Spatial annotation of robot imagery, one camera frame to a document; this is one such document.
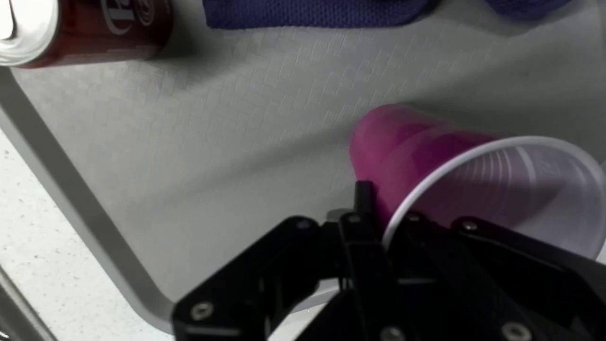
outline can lid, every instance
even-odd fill
[[[12,0],[0,0],[0,40],[10,40],[16,35],[16,18]]]

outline table surface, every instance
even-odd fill
[[[514,25],[461,0],[406,29],[213,33],[201,4],[181,0],[162,59],[16,71],[21,90],[4,93],[29,105],[0,124],[126,298],[162,324],[167,302],[283,218],[351,205],[347,137],[374,107],[561,137],[605,162],[599,6]]]

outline plastic cup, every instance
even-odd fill
[[[495,139],[381,107],[357,126],[351,162],[376,186],[387,247],[410,211],[446,228],[476,216],[593,260],[605,245],[605,173],[565,141]]]

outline white plastic cup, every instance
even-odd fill
[[[351,160],[376,186],[387,247],[410,211],[446,228],[476,216],[593,260],[605,245],[606,179],[571,143],[495,139],[381,107],[359,124]]]

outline screw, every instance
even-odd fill
[[[410,222],[421,222],[421,216],[419,215],[408,215],[406,216]]]
[[[508,341],[533,341],[533,334],[525,324],[508,323],[501,330]]]
[[[463,228],[465,228],[467,232],[478,232],[478,224],[472,222],[472,220],[463,222]]]
[[[362,222],[362,220],[360,220],[359,215],[351,215],[351,216],[349,216],[349,222],[351,222],[351,224],[359,224],[359,222]]]
[[[215,311],[211,302],[203,302],[192,307],[192,321],[207,321]]]
[[[400,328],[387,326],[381,330],[381,341],[406,341]]]

